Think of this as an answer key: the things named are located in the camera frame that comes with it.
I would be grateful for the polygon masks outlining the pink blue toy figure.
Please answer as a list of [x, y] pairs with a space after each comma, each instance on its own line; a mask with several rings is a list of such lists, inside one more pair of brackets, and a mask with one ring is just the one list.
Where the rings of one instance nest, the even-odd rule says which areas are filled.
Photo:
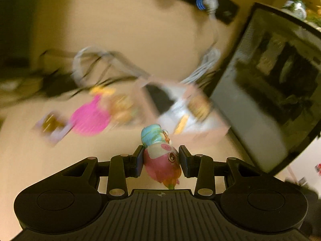
[[152, 124], [142, 129], [141, 142], [145, 148], [143, 161], [147, 174], [166, 188], [175, 189], [182, 169], [169, 133], [159, 124]]

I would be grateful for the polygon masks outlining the magenta mesh basket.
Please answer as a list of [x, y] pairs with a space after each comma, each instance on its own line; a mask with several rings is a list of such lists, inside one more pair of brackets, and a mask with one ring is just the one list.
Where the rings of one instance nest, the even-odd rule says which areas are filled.
[[100, 107], [101, 96], [96, 95], [91, 102], [79, 107], [71, 115], [72, 130], [82, 136], [101, 133], [111, 121], [110, 114]]

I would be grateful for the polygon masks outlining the orange packaged bun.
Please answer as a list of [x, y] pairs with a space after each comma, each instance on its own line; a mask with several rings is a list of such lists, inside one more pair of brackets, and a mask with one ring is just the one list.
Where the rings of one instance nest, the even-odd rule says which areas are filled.
[[109, 112], [113, 123], [129, 124], [134, 119], [134, 102], [129, 95], [113, 95], [109, 98]]

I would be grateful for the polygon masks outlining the pink cardboard box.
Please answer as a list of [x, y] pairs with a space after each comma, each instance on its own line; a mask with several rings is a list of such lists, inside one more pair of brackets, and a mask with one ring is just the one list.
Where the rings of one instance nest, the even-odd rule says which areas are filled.
[[[159, 115], [144, 86], [154, 84], [175, 101], [171, 108]], [[144, 127], [159, 124], [169, 133], [171, 143], [179, 145], [210, 145], [223, 138], [229, 126], [211, 105], [211, 113], [203, 122], [197, 121], [187, 107], [188, 97], [203, 92], [195, 85], [140, 78], [135, 82], [133, 95], [143, 115]]]

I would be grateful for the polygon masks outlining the black cloth ball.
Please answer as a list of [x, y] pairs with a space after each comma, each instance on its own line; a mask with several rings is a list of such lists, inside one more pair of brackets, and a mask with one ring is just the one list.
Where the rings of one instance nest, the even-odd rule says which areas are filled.
[[147, 84], [144, 86], [144, 88], [149, 94], [159, 115], [167, 112], [175, 103], [175, 101], [172, 100], [163, 89], [154, 84]]

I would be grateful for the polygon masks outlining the black computer tower case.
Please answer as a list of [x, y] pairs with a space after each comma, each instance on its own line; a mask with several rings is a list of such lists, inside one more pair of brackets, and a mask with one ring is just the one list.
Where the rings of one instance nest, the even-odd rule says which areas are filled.
[[277, 174], [320, 136], [320, 31], [255, 3], [211, 100], [251, 161]]

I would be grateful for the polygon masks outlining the white green ornament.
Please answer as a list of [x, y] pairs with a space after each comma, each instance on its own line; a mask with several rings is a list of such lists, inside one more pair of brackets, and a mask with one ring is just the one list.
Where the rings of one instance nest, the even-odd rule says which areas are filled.
[[307, 17], [306, 6], [302, 0], [288, 0], [281, 9], [300, 20]]

